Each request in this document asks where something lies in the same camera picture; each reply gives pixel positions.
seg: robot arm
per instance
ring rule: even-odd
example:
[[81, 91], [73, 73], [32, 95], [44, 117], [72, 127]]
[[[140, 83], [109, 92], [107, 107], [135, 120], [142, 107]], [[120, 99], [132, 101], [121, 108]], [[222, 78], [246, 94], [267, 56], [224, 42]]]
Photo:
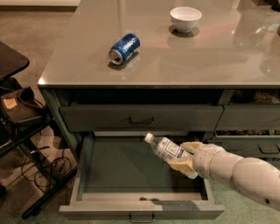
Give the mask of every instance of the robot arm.
[[[256, 158], [243, 158], [227, 152], [216, 145], [201, 142], [183, 143], [184, 148], [193, 154], [188, 171], [203, 178], [214, 180], [238, 191], [247, 198], [280, 211], [280, 171], [266, 161]], [[175, 159], [169, 165], [182, 171], [185, 161]]]

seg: gray countertop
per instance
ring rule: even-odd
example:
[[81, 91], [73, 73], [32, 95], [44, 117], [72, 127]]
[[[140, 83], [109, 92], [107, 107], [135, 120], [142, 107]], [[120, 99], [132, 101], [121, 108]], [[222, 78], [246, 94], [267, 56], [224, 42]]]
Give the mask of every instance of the gray countertop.
[[[174, 7], [203, 17], [187, 35]], [[45, 88], [280, 88], [280, 13], [250, 0], [81, 0], [38, 81]], [[141, 41], [123, 66], [108, 59], [127, 33]]]

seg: blue can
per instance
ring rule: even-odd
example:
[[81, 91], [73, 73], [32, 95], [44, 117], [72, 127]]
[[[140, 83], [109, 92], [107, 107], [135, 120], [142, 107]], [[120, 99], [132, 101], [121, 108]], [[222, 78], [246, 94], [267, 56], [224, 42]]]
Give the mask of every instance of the blue can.
[[109, 58], [114, 64], [128, 61], [140, 47], [140, 40], [134, 34], [127, 34], [119, 40], [109, 51]]

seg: white bottle cap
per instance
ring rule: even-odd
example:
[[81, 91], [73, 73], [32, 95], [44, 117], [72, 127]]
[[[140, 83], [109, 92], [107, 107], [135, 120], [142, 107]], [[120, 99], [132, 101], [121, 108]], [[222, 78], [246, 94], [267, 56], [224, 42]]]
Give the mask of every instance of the white bottle cap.
[[144, 140], [150, 144], [153, 142], [154, 138], [155, 137], [151, 133], [148, 133]]

